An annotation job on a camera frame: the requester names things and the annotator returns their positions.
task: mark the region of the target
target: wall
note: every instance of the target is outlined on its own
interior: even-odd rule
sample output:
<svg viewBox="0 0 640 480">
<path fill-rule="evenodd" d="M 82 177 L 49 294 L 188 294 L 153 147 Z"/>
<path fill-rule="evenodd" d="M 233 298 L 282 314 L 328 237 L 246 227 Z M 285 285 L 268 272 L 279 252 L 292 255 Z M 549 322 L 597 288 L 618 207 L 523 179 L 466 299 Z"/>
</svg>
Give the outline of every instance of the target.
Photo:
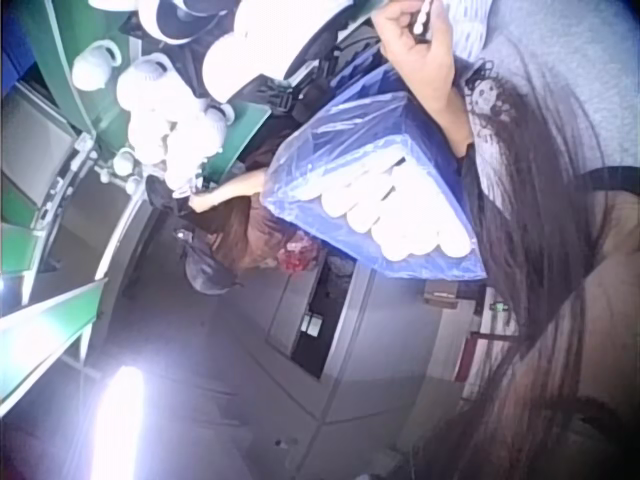
<svg viewBox="0 0 640 480">
<path fill-rule="evenodd" d="M 251 288 L 252 299 L 274 295 L 267 285 L 258 292 L 258 282 Z M 236 338 L 264 372 L 260 388 L 271 391 L 261 394 L 255 415 L 265 416 L 255 421 L 265 432 L 296 439 L 284 456 L 296 478 L 353 478 L 374 455 L 395 445 L 423 385 L 440 326 L 441 310 L 424 303 L 423 291 L 424 282 L 389 279 L 358 265 L 320 380 L 270 344 L 261 315 L 273 314 L 272 307 L 248 308 L 247 297 L 238 294 L 221 302 L 219 308 L 236 319 Z M 265 301 L 273 305 L 268 296 Z M 288 478 L 280 476 L 290 470 L 278 470 L 282 460 L 272 439 L 257 437 L 252 459 L 271 475 L 264 478 Z"/>
</svg>

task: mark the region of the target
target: long dark hair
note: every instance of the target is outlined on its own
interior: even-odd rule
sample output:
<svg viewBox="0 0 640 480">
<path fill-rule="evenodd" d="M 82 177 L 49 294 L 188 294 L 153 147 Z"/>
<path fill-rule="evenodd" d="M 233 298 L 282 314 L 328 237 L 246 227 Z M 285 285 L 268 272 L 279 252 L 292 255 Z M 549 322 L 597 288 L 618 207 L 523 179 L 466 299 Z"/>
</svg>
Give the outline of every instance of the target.
<svg viewBox="0 0 640 480">
<path fill-rule="evenodd" d="M 251 199 L 235 197 L 205 212 L 190 212 L 184 218 L 210 235 L 219 235 L 211 253 L 225 267 L 240 273 L 247 254 L 250 214 Z"/>
<path fill-rule="evenodd" d="M 490 67 L 484 64 L 480 73 Z M 550 478 L 545 472 L 570 425 L 571 412 L 553 405 L 577 400 L 585 328 L 582 285 L 596 266 L 606 223 L 594 218 L 588 188 L 574 179 L 586 161 L 603 164 L 602 150 L 580 102 L 561 80 L 535 87 L 526 68 L 525 79 L 526 94 L 493 77 L 497 111 L 469 112 L 501 152 L 501 209 L 480 194 L 474 160 L 463 167 L 471 169 L 473 185 L 466 190 L 488 283 L 511 307 L 517 340 L 475 399 L 416 447 L 410 467 L 390 478 Z M 561 307 L 568 318 L 562 332 L 553 321 Z M 535 366 L 527 370 L 526 391 L 517 395 L 517 405 L 505 405 L 513 367 L 530 353 Z"/>
</svg>

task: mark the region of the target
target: white mug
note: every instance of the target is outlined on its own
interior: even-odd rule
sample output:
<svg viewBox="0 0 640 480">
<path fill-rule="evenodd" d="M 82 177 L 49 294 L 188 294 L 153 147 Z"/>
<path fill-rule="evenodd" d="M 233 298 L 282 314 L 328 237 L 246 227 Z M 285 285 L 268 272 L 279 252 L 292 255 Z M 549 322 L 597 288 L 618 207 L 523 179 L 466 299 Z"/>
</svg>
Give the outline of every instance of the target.
<svg viewBox="0 0 640 480">
<path fill-rule="evenodd" d="M 113 67 L 122 63 L 122 55 L 112 40 L 98 40 L 76 57 L 71 68 L 74 86 L 86 92 L 104 88 Z"/>
<path fill-rule="evenodd" d="M 128 177 L 133 173 L 136 165 L 136 157 L 130 148 L 121 148 L 113 157 L 113 171 L 119 177 Z"/>
</svg>

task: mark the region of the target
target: plastic bag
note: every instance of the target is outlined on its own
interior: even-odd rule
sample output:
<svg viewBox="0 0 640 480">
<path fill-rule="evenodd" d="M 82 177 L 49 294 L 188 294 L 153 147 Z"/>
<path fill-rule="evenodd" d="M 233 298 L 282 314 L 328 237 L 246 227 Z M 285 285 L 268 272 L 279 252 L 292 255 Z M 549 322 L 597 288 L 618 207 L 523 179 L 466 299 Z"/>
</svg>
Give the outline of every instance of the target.
<svg viewBox="0 0 640 480">
<path fill-rule="evenodd" d="M 449 257 L 437 247 L 426 255 L 391 261 L 370 232 L 357 233 L 345 216 L 332 218 L 325 212 L 321 194 L 365 173 L 384 172 L 401 159 L 435 182 L 470 240 L 464 257 Z M 486 275 L 455 169 L 456 159 L 437 125 L 385 65 L 349 87 L 281 145 L 261 200 L 274 215 L 388 276 L 477 280 Z"/>
</svg>

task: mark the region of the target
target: person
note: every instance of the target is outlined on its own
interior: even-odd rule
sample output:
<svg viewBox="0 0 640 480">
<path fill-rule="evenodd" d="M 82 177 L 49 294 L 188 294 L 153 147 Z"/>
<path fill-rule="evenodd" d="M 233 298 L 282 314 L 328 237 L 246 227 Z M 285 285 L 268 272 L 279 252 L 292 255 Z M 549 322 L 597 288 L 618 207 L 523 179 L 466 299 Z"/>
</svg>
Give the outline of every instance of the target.
<svg viewBox="0 0 640 480">
<path fill-rule="evenodd" d="M 185 274 L 200 293 L 220 295 L 238 285 L 251 269 L 279 266 L 288 273 L 314 266 L 320 243 L 275 217 L 259 199 L 266 167 L 291 132 L 281 131 L 255 149 L 245 165 L 251 171 L 220 187 L 175 199 L 158 177 L 146 179 L 150 203 L 189 225 L 177 237 L 186 246 Z"/>
<path fill-rule="evenodd" d="M 615 1 L 494 0 L 470 65 L 453 57 L 442 0 L 416 43 L 422 3 L 391 1 L 373 23 L 459 158 L 517 334 L 389 478 L 640 478 L 637 19 Z"/>
</svg>

